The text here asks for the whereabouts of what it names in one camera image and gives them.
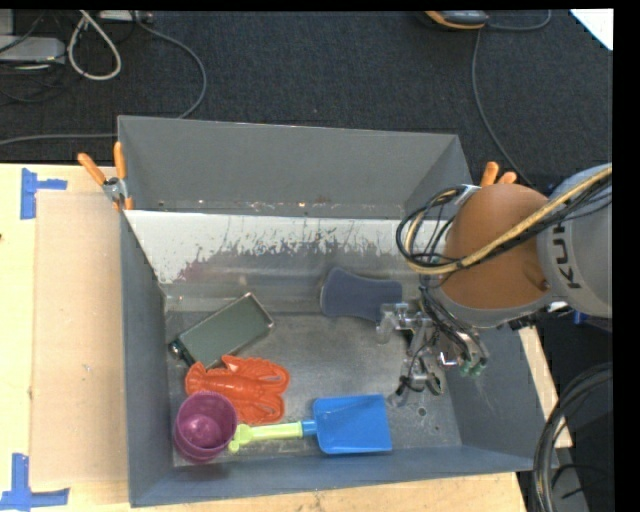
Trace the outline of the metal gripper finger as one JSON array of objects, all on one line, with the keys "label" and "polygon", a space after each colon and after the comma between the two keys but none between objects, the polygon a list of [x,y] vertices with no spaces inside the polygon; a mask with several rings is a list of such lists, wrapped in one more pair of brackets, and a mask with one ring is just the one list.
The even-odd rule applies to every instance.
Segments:
[{"label": "metal gripper finger", "polygon": [[377,343],[379,345],[387,344],[396,333],[406,333],[410,330],[408,303],[383,304],[380,313],[381,318],[376,325]]},{"label": "metal gripper finger", "polygon": [[441,396],[443,381],[433,372],[408,371],[399,377],[397,387],[387,396],[387,404],[407,406],[424,393]]}]

